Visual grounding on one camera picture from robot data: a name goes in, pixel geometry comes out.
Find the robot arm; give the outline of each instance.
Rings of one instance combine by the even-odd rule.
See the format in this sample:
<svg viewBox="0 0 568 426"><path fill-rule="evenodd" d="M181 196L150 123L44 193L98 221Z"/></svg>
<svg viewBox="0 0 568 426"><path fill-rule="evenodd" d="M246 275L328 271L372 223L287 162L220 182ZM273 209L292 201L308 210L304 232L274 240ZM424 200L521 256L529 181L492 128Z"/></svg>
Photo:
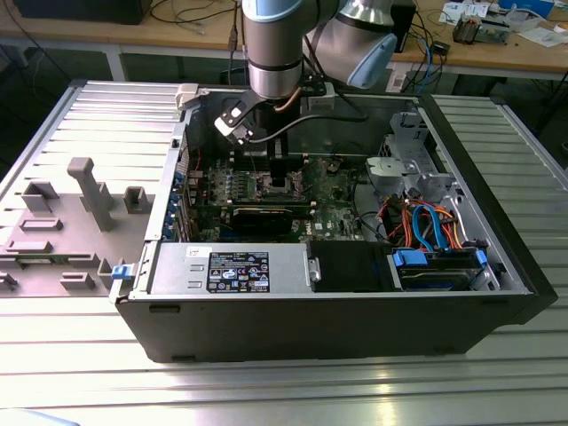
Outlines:
<svg viewBox="0 0 568 426"><path fill-rule="evenodd" d="M219 131L246 142L252 132L241 124L260 106L260 127L274 131L287 122L282 115L271 114L292 97L296 100L303 57L311 54L303 42L306 35L326 75L361 89L371 87L397 44L391 34L391 4L392 0L243 0L251 91L216 120Z"/></svg>

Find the black box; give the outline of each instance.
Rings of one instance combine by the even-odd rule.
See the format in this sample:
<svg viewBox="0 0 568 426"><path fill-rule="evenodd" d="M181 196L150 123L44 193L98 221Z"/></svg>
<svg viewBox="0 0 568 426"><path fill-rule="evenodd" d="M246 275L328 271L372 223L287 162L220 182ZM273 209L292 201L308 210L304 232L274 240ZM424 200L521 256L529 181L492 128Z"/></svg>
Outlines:
<svg viewBox="0 0 568 426"><path fill-rule="evenodd" d="M152 0L14 0L24 18L139 24Z"/></svg>
<svg viewBox="0 0 568 426"><path fill-rule="evenodd" d="M416 4L413 0L394 0L390 8L390 15L394 20L392 34L398 38L396 53L401 53L405 48L406 38L415 12Z"/></svg>

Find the warning label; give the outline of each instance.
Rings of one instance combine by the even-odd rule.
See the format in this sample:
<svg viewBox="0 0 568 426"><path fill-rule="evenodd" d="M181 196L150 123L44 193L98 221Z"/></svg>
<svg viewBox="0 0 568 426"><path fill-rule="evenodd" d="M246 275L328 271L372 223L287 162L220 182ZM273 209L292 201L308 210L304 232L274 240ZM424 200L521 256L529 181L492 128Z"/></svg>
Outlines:
<svg viewBox="0 0 568 426"><path fill-rule="evenodd" d="M211 253L210 293L269 293L268 253Z"/></svg>

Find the slotted aluminum surface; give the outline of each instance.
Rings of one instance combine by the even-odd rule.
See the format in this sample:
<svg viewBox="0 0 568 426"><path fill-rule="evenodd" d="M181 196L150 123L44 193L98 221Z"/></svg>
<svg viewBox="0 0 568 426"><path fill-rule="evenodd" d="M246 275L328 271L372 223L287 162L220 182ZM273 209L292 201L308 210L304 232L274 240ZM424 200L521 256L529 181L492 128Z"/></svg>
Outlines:
<svg viewBox="0 0 568 426"><path fill-rule="evenodd" d="M568 278L548 278L551 308L436 358L160 365L105 298L0 299L0 404L89 426L566 424Z"/></svg>
<svg viewBox="0 0 568 426"><path fill-rule="evenodd" d="M67 174L73 157L90 157L93 176L112 194L141 185L155 194L162 166L179 122L176 84L88 82L66 91L38 131L21 171L3 188L0 245L20 221L21 193L31 180L48 180L58 193L81 193Z"/></svg>
<svg viewBox="0 0 568 426"><path fill-rule="evenodd" d="M435 96L477 169L555 284L568 282L568 178L506 106Z"/></svg>

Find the wooden workbench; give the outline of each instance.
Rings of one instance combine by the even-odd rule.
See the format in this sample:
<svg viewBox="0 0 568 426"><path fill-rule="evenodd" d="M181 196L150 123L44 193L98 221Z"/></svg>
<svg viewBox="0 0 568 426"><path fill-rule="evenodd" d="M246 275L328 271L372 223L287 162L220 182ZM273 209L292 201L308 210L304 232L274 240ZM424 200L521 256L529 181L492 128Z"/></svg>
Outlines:
<svg viewBox="0 0 568 426"><path fill-rule="evenodd" d="M177 0L177 9L201 5L200 0ZM438 23L439 11L444 0L418 0L419 9L426 27L441 42L451 45L445 72L459 74L503 75L527 78L559 78L568 69L568 45L561 44L545 48L511 35L506 45L475 43L463 45L452 41L450 25ZM230 9L232 2L219 0L207 9L207 14ZM205 35L177 25L160 22L149 14L138 26L68 20L27 20L22 19L13 5L13 13L21 25L43 47L79 49L104 52L116 80L126 78L123 72L122 53L147 53L174 56L226 58L226 46L232 23L230 12L204 21ZM156 13L166 20L173 18L170 7L165 4ZM201 11L187 16L202 16ZM556 15L556 19L566 18ZM3 6L0 6L0 44L30 45L20 29L10 20ZM404 72L410 71L423 61L423 54L414 39L408 40L405 51L394 55L391 67L397 64Z"/></svg>

